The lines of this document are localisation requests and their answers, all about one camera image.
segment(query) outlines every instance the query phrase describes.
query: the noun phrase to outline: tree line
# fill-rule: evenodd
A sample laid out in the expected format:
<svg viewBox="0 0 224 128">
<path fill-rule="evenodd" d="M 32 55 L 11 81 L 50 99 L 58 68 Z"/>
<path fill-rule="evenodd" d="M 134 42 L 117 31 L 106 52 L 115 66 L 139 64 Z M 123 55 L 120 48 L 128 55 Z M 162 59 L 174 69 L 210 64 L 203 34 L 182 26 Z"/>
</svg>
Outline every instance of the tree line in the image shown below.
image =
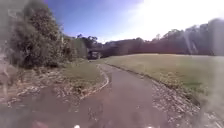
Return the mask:
<svg viewBox="0 0 224 128">
<path fill-rule="evenodd" d="M 151 41 L 141 38 L 106 42 L 101 46 L 102 57 L 138 54 L 224 55 L 224 21 L 213 19 L 186 30 L 173 29 Z"/>
</svg>

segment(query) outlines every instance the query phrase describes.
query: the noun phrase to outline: sunlight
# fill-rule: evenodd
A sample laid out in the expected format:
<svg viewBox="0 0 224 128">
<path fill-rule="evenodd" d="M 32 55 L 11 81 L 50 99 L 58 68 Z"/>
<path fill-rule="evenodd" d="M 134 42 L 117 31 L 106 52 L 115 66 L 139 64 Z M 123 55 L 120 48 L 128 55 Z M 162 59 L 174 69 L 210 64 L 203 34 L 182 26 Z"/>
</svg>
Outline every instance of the sunlight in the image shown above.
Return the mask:
<svg viewBox="0 0 224 128">
<path fill-rule="evenodd" d="M 131 28 L 126 35 L 151 39 L 171 29 L 185 29 L 223 17 L 222 0 L 143 0 L 131 12 Z"/>
<path fill-rule="evenodd" d="M 80 128 L 80 126 L 79 125 L 75 125 L 74 128 Z"/>
</svg>

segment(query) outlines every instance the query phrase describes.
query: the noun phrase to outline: grassy field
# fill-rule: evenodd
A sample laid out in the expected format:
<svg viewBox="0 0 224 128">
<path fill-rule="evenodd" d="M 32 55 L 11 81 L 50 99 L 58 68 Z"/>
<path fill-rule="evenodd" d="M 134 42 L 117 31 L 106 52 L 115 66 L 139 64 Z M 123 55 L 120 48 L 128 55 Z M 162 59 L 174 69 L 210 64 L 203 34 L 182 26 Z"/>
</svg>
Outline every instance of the grassy field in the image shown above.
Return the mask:
<svg viewBox="0 0 224 128">
<path fill-rule="evenodd" d="M 223 57 L 139 54 L 110 57 L 104 61 L 182 90 L 185 96 L 198 103 L 206 101 L 214 84 L 224 83 L 221 78 L 224 76 Z"/>
<path fill-rule="evenodd" d="M 63 74 L 74 87 L 86 88 L 102 81 L 102 76 L 96 64 L 86 60 L 69 63 L 65 66 Z"/>
</svg>

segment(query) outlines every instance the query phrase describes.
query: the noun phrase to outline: green lawn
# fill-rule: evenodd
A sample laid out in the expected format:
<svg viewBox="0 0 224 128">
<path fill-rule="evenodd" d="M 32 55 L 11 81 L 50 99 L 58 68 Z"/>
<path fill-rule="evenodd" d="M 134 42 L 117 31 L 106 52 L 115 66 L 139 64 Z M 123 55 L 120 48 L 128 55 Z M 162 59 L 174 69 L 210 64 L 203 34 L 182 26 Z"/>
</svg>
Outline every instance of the green lawn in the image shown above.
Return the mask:
<svg viewBox="0 0 224 128">
<path fill-rule="evenodd" d="M 138 54 L 104 59 L 105 63 L 150 76 L 170 88 L 181 90 L 189 99 L 204 103 L 217 83 L 214 76 L 224 76 L 223 57 Z"/>
</svg>

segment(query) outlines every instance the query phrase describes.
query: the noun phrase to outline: paved path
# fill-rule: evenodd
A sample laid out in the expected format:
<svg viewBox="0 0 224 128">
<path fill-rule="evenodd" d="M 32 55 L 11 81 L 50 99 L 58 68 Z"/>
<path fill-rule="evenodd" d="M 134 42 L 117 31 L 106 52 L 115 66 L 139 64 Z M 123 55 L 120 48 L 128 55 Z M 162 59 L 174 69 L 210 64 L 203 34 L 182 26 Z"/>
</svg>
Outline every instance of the paved path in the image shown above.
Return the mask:
<svg viewBox="0 0 224 128">
<path fill-rule="evenodd" d="M 1 106 L 1 128 L 189 128 L 185 117 L 174 119 L 178 110 L 162 104 L 159 95 L 167 92 L 156 90 L 152 80 L 107 65 L 101 68 L 110 77 L 109 85 L 79 105 L 56 98 L 48 87 L 10 109 Z"/>
</svg>

